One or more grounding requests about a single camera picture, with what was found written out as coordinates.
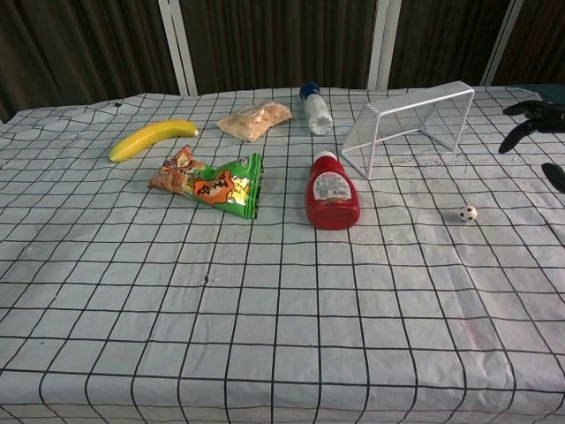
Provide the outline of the dark brown curtain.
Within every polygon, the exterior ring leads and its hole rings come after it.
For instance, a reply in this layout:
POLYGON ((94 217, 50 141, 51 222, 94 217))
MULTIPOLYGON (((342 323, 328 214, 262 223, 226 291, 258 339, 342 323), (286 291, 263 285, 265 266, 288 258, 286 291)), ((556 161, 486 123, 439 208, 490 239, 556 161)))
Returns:
MULTIPOLYGON (((365 88, 383 1, 179 0, 195 86, 365 88)), ((478 85, 510 2, 400 0, 389 86, 478 85)), ((565 0, 524 0, 493 81, 565 102, 565 0)), ((0 120, 178 91, 158 0, 0 0, 0 120)))

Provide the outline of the white metal frame post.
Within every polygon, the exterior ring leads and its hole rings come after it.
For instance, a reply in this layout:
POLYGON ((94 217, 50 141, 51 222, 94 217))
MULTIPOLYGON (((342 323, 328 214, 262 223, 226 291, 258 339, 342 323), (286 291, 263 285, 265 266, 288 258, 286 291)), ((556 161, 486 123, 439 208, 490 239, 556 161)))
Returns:
POLYGON ((402 0, 377 0, 366 88, 386 92, 394 54, 402 0))
POLYGON ((192 57, 179 0, 158 0, 169 53, 182 96, 198 96, 192 57))
POLYGON ((509 0, 508 8, 502 19, 500 30, 495 39, 491 55, 486 63, 486 68, 480 80, 480 86, 491 86, 498 71, 503 54, 507 48, 524 0, 509 0))

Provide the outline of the green orange snack bag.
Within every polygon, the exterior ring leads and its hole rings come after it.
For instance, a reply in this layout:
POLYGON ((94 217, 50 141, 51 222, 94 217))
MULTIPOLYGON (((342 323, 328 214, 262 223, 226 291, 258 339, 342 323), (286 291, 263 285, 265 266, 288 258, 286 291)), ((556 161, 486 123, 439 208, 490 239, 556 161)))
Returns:
POLYGON ((263 157, 259 154, 215 168, 194 159, 185 146, 163 163, 148 186, 254 219, 259 210, 262 174, 263 157))

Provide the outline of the clear bag of beige snacks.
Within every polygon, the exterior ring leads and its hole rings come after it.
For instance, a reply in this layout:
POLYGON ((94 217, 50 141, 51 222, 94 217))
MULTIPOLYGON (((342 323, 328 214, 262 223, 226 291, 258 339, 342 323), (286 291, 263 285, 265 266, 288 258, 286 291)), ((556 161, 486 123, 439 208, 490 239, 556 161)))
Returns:
POLYGON ((286 106, 265 100, 245 106, 216 122, 225 133, 243 142, 254 142, 269 128, 292 118, 286 106))

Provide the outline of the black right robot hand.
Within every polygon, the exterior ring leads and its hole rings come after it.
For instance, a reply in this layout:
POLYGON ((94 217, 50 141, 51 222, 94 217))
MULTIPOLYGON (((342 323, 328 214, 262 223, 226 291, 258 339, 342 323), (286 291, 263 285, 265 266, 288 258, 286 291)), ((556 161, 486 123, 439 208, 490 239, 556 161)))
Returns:
MULTIPOLYGON (((565 103, 527 100, 508 106, 502 113, 509 117, 524 115, 526 120, 505 136, 499 154, 508 153, 533 133, 565 133, 565 103)), ((565 194, 565 170, 555 163, 543 163, 541 169, 551 185, 565 194)))

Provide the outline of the yellow banana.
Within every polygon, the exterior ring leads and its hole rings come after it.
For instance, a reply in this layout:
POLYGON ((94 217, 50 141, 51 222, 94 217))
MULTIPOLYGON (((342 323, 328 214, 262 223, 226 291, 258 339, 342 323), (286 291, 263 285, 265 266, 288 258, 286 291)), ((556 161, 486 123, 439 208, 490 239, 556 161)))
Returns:
POLYGON ((195 124, 188 120, 165 120, 147 125, 119 141, 110 151, 109 160, 121 163, 156 142, 177 137, 194 137, 199 134, 195 124))

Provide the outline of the red ketchup bottle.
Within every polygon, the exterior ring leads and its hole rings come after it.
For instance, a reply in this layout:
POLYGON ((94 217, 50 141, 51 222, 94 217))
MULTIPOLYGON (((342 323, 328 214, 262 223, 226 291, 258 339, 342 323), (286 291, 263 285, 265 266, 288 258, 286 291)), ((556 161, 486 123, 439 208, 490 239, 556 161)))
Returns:
POLYGON ((360 218, 357 191, 337 156, 321 151, 313 158, 305 189, 305 212, 316 229, 340 231, 360 218))

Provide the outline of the clear bottle with blue cap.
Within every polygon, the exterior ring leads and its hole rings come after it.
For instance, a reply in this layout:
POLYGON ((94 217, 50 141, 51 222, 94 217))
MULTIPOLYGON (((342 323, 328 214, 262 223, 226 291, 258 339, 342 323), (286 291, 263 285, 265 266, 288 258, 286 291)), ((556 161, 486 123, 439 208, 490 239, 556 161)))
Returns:
POLYGON ((305 116, 312 134, 322 136, 333 129, 333 118, 328 106, 320 95, 320 87, 315 82, 305 83, 299 90, 303 101, 305 116))

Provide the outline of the white black grid tablecloth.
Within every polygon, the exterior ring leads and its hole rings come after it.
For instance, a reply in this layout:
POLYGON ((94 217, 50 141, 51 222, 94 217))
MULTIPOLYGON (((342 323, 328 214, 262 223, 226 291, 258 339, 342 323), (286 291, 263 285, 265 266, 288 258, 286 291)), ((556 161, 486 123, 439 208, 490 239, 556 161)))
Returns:
POLYGON ((565 194, 541 170, 565 167, 565 134, 499 154, 527 93, 480 88, 457 155, 387 141, 372 180, 352 175, 358 224, 318 231, 313 156, 373 99, 325 96, 325 137, 290 88, 0 125, 0 424, 565 424, 565 194), (254 142, 216 125, 265 100, 292 118, 254 142), (165 120, 199 134, 109 160, 165 120), (185 146, 215 168, 263 157, 254 219, 148 186, 185 146))

